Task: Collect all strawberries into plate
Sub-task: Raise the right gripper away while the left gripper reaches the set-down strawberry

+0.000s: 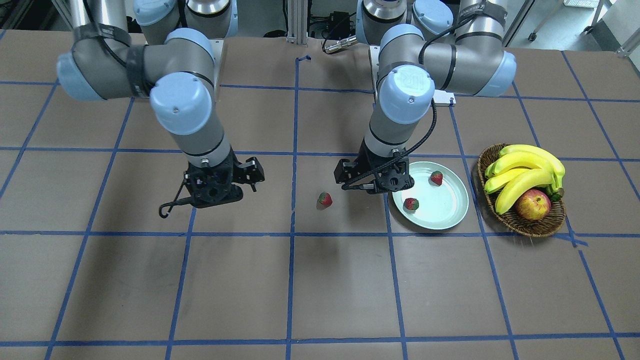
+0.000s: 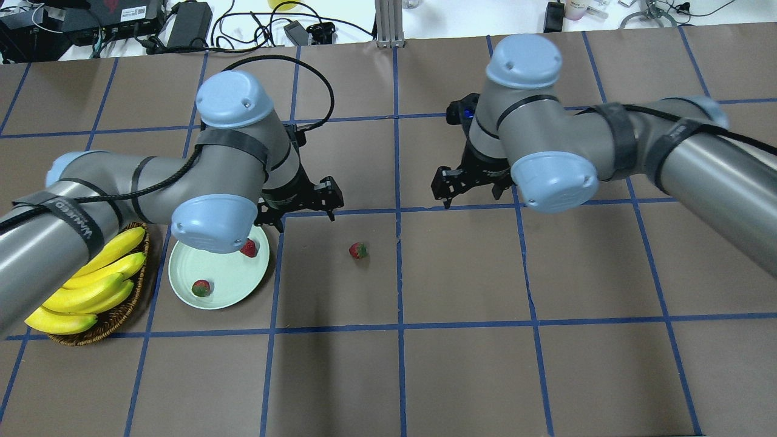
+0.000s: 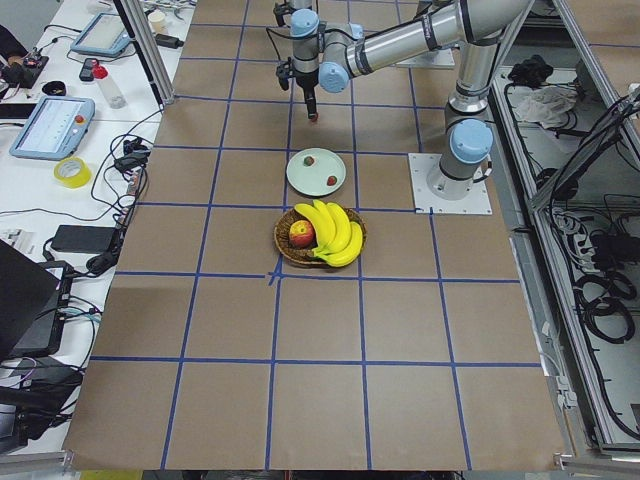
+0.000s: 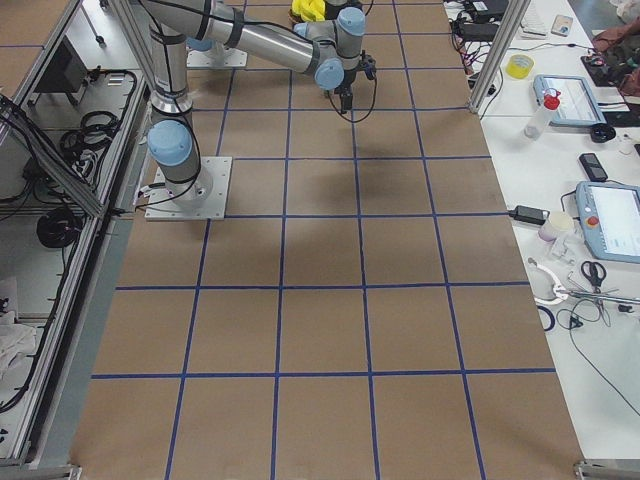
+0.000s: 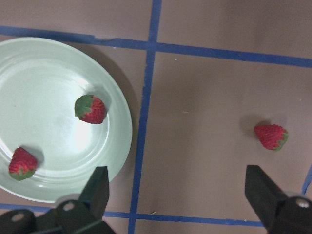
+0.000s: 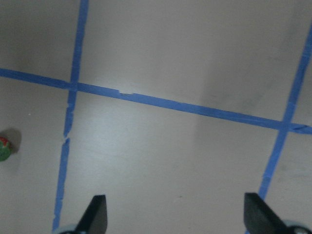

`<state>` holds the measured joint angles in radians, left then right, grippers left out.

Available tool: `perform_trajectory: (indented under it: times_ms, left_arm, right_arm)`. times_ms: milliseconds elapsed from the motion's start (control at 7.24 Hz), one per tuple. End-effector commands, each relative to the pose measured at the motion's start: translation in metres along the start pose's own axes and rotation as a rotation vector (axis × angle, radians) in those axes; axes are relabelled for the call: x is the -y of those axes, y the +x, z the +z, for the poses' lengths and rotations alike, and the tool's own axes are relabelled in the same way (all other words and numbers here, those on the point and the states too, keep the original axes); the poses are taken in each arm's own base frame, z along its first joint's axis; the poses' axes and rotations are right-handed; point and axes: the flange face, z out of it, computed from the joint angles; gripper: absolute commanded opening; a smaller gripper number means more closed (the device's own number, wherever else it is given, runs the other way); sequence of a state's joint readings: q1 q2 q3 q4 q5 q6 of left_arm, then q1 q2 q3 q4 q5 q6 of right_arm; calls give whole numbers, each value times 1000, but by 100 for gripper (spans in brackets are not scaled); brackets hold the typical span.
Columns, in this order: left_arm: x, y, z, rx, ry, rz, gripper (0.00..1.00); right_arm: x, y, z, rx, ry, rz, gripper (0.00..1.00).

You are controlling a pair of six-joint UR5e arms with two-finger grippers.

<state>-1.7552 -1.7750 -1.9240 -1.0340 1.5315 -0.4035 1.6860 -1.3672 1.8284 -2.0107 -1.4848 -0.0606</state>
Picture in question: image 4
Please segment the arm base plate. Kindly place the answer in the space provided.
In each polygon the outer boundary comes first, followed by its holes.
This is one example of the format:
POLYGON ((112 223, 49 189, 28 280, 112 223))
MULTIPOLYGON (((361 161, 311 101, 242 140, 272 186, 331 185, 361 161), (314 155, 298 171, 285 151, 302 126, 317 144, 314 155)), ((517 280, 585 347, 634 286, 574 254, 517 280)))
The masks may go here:
POLYGON ((226 70, 245 68, 248 54, 238 49, 223 47, 221 50, 214 48, 207 51, 191 49, 187 55, 187 68, 189 70, 226 70))
POLYGON ((232 158, 204 156, 199 177, 193 185, 165 182, 156 168, 154 181, 163 183, 149 196, 151 206, 145 209, 148 221, 223 220, 227 205, 232 158))

